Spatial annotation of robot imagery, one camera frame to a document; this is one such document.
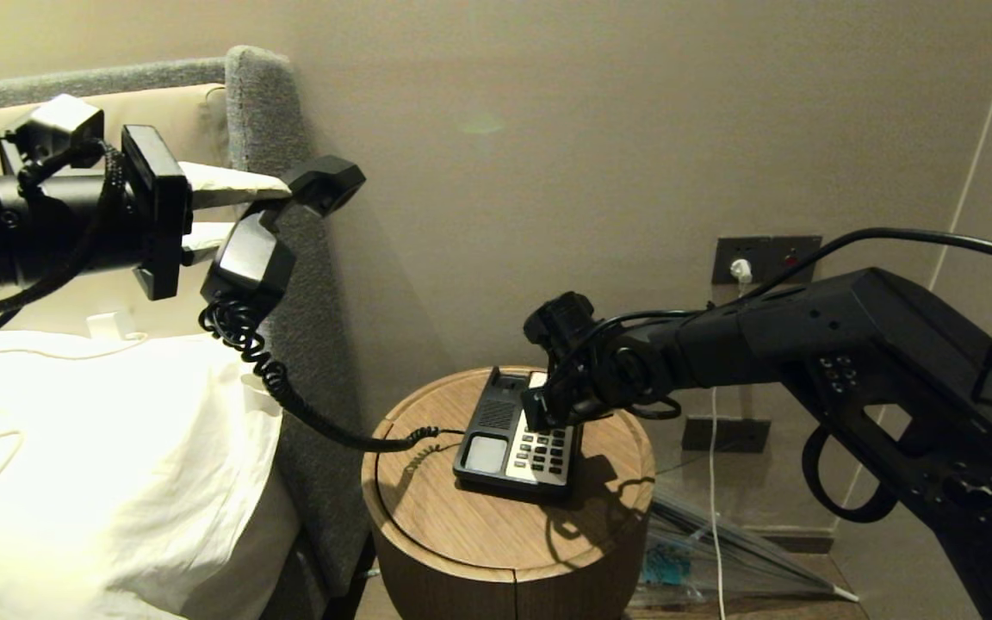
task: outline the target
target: floor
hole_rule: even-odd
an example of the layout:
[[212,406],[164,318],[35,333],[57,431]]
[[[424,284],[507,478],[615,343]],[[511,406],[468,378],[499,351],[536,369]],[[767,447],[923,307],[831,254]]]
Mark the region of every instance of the floor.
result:
[[[827,580],[846,587],[843,574],[827,555],[795,554],[795,560]],[[760,599],[727,601],[727,616],[737,620],[867,620],[858,604],[839,600]],[[623,620],[713,620],[716,604],[700,604],[682,610],[627,610]],[[371,577],[366,584],[355,620],[401,620],[385,592],[381,577]]]

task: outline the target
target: white pillow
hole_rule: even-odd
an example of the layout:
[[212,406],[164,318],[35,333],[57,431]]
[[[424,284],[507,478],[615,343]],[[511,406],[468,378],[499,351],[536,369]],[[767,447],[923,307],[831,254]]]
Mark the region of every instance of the white pillow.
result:
[[[224,84],[195,84],[82,97],[102,109],[106,141],[121,146],[123,125],[151,125],[181,161],[228,166]],[[0,108],[0,131],[43,102]]]
[[[125,346],[0,332],[0,350],[59,357]],[[298,522],[273,482],[269,544],[226,566],[280,430],[247,369],[208,335],[0,352],[0,620],[170,619],[194,592],[214,598],[198,617],[258,617]],[[241,574],[255,592],[209,582]]]

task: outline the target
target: beige wall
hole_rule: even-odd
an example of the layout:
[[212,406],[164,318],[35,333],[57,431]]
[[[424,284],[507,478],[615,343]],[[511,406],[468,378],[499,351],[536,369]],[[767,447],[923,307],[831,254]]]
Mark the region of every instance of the beige wall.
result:
[[[992,239],[992,121],[967,201],[954,231]],[[950,251],[934,293],[992,334],[992,259]],[[887,431],[899,429],[887,420]],[[874,489],[870,476],[852,493],[852,505]],[[979,617],[939,542],[904,507],[874,525],[841,523],[834,558],[862,597],[871,620]]]
[[[716,236],[948,227],[992,88],[977,0],[0,3],[0,78],[236,43],[291,56],[319,151],[370,179],[332,219],[370,421],[454,370],[542,362],[520,326],[564,290],[701,307]],[[874,243],[819,274],[927,282],[937,256]],[[766,454],[720,459],[720,510],[828,532],[807,413],[777,386],[721,397],[775,424]],[[680,428],[650,429],[662,467]],[[852,464],[826,464],[846,493]],[[661,486],[704,501],[704,464]]]

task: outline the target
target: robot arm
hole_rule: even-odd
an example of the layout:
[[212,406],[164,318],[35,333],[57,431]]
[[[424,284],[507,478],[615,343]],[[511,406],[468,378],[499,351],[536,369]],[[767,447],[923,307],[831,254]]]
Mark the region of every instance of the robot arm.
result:
[[[674,389],[779,381],[819,426],[803,451],[814,495],[852,521],[902,502],[937,535],[982,616],[992,619],[992,338],[924,288],[887,271],[741,299],[690,317],[605,326],[583,295],[532,314],[528,338],[551,380],[524,396],[532,428],[661,401]],[[865,413],[898,405],[894,439]],[[837,438],[879,489],[858,509],[824,492],[818,456]]]
[[[126,126],[123,152],[100,137],[102,111],[68,96],[45,103],[0,133],[7,171],[0,176],[0,286],[31,285],[0,300],[0,328],[21,307],[80,272],[133,268],[155,300],[176,295],[180,267],[196,262],[195,251],[182,248],[193,222],[192,184],[157,131]],[[93,165],[103,153],[105,173],[54,175],[68,164]],[[403,438],[367,437],[338,426],[295,391],[286,365],[272,358],[259,333],[286,294],[295,266],[295,255],[278,238],[276,220],[295,205],[327,216],[346,204],[366,177],[357,165],[327,156],[296,166],[281,181],[288,197],[254,201],[217,251],[201,286],[207,302],[198,317],[201,328],[239,350],[278,403],[336,443],[398,451],[444,432],[461,433],[424,427]]]

